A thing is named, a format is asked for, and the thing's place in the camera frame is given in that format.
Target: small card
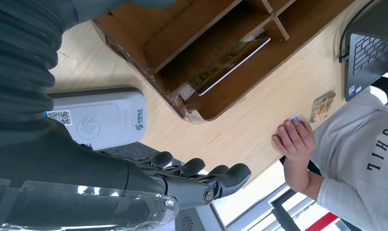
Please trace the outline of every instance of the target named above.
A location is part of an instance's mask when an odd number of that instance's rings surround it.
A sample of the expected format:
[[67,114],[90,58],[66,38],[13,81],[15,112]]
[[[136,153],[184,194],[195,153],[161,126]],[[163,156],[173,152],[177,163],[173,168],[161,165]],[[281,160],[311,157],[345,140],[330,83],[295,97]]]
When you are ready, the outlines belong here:
[[313,110],[310,117],[311,123],[314,123],[328,116],[331,105],[335,99],[335,95],[336,93],[334,91],[330,91],[314,101]]
[[299,114],[299,113],[295,114],[295,115],[291,118],[291,120],[299,120],[299,121],[301,121],[300,114]]

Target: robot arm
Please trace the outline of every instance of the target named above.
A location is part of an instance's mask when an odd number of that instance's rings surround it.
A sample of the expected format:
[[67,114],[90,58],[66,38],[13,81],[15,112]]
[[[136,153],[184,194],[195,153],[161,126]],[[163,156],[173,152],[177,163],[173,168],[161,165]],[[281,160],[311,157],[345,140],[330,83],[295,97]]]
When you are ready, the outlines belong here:
[[120,4],[165,7],[174,1],[0,0],[1,179],[16,188],[38,181],[159,193],[174,197],[180,208],[206,205],[246,183],[250,171],[242,164],[201,176],[204,163],[198,159],[163,168],[161,157],[129,160],[98,153],[75,143],[63,125],[44,116],[53,109],[46,95],[55,82],[49,69],[57,64],[64,31]]

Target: black cable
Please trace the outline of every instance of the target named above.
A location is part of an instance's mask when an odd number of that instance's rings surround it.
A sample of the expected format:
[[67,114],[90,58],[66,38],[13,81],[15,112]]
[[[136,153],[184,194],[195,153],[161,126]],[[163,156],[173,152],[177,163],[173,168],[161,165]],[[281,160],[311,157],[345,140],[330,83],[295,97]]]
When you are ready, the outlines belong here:
[[362,14],[362,12],[364,12],[366,10],[366,8],[368,8],[368,6],[370,6],[372,3],[374,3],[375,0],[370,0],[365,6],[362,7],[362,9],[360,9],[357,14],[351,19],[351,21],[348,23],[347,27],[345,27],[345,30],[344,32],[342,33],[342,36],[341,36],[341,41],[339,42],[339,57],[338,57],[338,61],[339,63],[343,63],[344,62],[344,59],[346,57],[348,57],[349,53],[347,54],[342,54],[342,44],[344,43],[344,38],[348,32],[348,29],[351,27],[351,25],[355,22],[355,20],[357,20],[357,18],[359,17],[359,15]]

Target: wooden shelf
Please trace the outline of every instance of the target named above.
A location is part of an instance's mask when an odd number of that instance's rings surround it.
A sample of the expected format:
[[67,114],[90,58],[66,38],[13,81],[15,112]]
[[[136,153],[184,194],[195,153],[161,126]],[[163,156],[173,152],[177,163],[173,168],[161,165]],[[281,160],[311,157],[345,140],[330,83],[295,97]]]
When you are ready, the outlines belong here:
[[240,2],[241,0],[194,1],[145,44],[144,51],[151,71],[159,72]]
[[170,92],[192,80],[242,39],[256,37],[273,17],[241,2],[161,70]]
[[[190,121],[190,112],[195,111],[209,121],[277,70],[354,1],[177,0],[167,9],[125,5],[94,21],[112,49],[179,116]],[[254,40],[262,32],[271,41],[240,62],[259,45],[261,40]],[[219,81],[233,66],[236,69]],[[218,84],[207,91],[215,80]],[[187,88],[184,101],[179,93],[187,84],[194,93],[189,96],[192,91]]]
[[273,12],[275,12],[276,15],[280,15],[295,1],[296,0],[268,0],[270,5],[272,6]]

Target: laptop keyboard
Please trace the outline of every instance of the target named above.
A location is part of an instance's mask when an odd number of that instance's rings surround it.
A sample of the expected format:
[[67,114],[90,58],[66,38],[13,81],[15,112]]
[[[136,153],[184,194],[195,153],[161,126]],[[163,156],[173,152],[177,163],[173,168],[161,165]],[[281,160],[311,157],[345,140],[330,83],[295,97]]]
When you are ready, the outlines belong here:
[[388,41],[379,38],[364,37],[355,46],[354,72],[363,69],[373,60],[388,51]]

